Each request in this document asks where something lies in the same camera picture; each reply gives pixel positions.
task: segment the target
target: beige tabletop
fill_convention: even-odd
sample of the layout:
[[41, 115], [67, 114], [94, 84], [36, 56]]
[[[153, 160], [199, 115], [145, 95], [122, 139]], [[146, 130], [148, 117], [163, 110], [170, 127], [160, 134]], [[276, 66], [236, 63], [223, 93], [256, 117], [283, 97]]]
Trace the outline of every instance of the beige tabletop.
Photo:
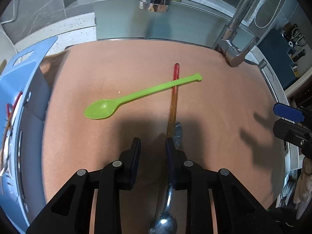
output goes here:
[[[272, 133], [274, 100], [259, 69], [246, 63], [231, 68], [216, 51], [160, 40], [89, 42], [62, 55], [43, 137], [47, 201], [78, 169], [102, 169], [139, 137], [136, 184], [120, 192], [122, 231], [148, 232], [164, 162], [171, 90], [126, 103], [107, 119], [91, 120], [83, 113], [96, 100], [171, 81], [177, 62], [180, 78], [197, 72], [203, 77], [179, 87], [177, 121], [188, 159], [209, 170], [228, 168], [265, 208], [272, 204], [283, 187], [284, 146]], [[185, 191], [175, 191], [171, 213], [178, 234], [185, 233]]]

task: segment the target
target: spoon bowl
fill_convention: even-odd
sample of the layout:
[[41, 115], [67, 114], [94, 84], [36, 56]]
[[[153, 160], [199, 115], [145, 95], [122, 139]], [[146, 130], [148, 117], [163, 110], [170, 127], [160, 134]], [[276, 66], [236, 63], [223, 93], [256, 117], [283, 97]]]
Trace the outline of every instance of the spoon bowl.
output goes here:
[[118, 105], [117, 99], [101, 99], [86, 108], [85, 116], [90, 119], [105, 119], [115, 112]]
[[149, 225], [149, 234], [176, 234], [177, 221], [168, 212], [163, 212], [160, 218], [154, 219]]

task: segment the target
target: knife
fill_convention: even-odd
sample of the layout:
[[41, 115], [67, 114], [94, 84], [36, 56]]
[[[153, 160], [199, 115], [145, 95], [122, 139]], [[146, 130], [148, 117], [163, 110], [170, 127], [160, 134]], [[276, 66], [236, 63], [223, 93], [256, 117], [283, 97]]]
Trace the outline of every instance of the knife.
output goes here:
[[299, 52], [299, 54], [297, 54], [292, 60], [293, 62], [298, 61], [302, 56], [305, 56], [306, 52], [305, 49], [303, 49], [301, 52]]

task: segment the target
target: metal spoon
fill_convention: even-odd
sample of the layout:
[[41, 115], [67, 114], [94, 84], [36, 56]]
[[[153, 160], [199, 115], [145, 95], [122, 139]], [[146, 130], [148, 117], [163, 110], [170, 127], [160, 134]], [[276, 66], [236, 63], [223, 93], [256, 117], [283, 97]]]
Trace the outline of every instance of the metal spoon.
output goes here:
[[174, 189], [171, 184], [168, 185], [166, 205], [159, 219], [153, 219], [149, 225], [149, 234], [176, 234], [177, 220], [169, 213], [170, 201]]
[[195, 75], [184, 77], [178, 80], [174, 80], [168, 83], [163, 83], [145, 90], [141, 90], [135, 93], [132, 93], [130, 95], [117, 98], [117, 99], [102, 99], [99, 101], [96, 101], [92, 103], [87, 109], [85, 110], [85, 116], [90, 119], [105, 119], [111, 116], [115, 110], [118, 108], [118, 106], [135, 100], [140, 97], [144, 97], [146, 95], [159, 92], [168, 88], [171, 88], [173, 86], [177, 86], [184, 83], [190, 83], [192, 81], [200, 81], [202, 80], [202, 76], [199, 73], [196, 73]]

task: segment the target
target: faucet spout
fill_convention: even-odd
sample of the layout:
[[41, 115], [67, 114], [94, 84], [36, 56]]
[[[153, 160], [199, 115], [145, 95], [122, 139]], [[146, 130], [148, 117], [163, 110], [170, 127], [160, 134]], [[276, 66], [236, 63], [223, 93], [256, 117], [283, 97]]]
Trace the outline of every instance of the faucet spout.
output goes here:
[[239, 51], [239, 49], [232, 43], [237, 34], [239, 25], [243, 21], [254, 1], [255, 0], [239, 1], [234, 16], [232, 17], [229, 24], [224, 26], [219, 37], [213, 45], [213, 49], [222, 53], [231, 67], [237, 67], [239, 64], [241, 64], [244, 61], [246, 54], [256, 44], [256, 38], [253, 38], [243, 51]]

